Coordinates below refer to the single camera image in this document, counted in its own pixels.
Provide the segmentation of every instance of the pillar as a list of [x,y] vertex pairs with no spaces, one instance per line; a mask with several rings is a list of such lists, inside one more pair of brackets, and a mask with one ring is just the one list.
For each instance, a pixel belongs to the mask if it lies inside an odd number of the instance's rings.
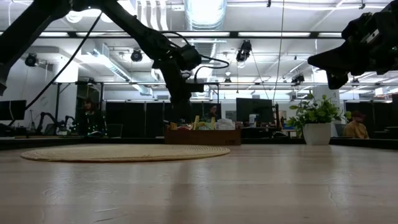
[[[66,64],[69,58],[53,67],[54,74],[57,74],[63,66]],[[72,62],[68,67],[62,72],[62,74],[57,78],[56,82],[76,82],[78,80],[79,67],[78,64]],[[75,117],[76,116],[76,96],[77,96],[77,85],[67,84],[61,85],[61,94],[58,108],[58,120],[65,120],[66,115]]]

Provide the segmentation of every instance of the round placemat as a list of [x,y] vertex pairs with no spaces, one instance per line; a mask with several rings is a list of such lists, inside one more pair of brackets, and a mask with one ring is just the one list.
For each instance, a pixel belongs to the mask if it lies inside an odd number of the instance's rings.
[[229,153],[225,147],[165,144],[98,144],[36,149],[21,154],[35,161],[68,162],[147,162],[200,159]]

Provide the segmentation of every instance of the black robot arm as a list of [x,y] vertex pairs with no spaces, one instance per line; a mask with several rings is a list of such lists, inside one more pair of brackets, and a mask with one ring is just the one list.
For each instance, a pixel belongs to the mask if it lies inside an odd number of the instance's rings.
[[54,123],[54,128],[57,128],[58,125],[60,125],[60,123],[57,122],[57,121],[55,120],[55,118],[54,118],[50,113],[41,112],[41,113],[40,113],[39,125],[37,126],[36,132],[35,132],[36,135],[41,135],[41,134],[42,134],[43,121],[44,121],[44,118],[45,118],[46,116],[48,116],[48,117],[52,120],[52,122]]
[[349,73],[383,75],[398,70],[398,0],[381,12],[364,13],[349,22],[341,37],[342,46],[308,58],[310,65],[326,71],[330,89],[342,87]]
[[179,47],[160,32],[144,26],[136,16],[124,10],[117,0],[34,0],[0,36],[0,46],[7,52],[0,54],[0,96],[7,88],[9,70],[41,32],[71,10],[86,9],[100,9],[137,41],[146,55],[154,60],[154,66],[161,70],[174,107],[181,110],[189,107],[191,92],[203,91],[202,83],[189,83],[181,76],[182,70],[192,70],[201,64],[201,55],[195,48],[188,44]]

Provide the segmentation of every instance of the wooden crate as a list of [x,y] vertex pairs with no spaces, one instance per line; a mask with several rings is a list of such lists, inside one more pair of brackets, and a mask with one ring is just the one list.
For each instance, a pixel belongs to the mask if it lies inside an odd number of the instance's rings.
[[187,131],[187,130],[170,130],[165,132],[166,144],[187,144],[187,145],[204,145],[204,146],[240,146],[241,130],[233,131]]

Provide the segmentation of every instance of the computer monitor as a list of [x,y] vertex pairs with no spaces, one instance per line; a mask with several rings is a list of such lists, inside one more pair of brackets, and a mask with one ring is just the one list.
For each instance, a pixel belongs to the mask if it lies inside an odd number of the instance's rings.
[[0,121],[25,119],[26,100],[0,101]]
[[237,98],[236,120],[248,122],[250,114],[258,114],[257,123],[274,122],[272,100]]

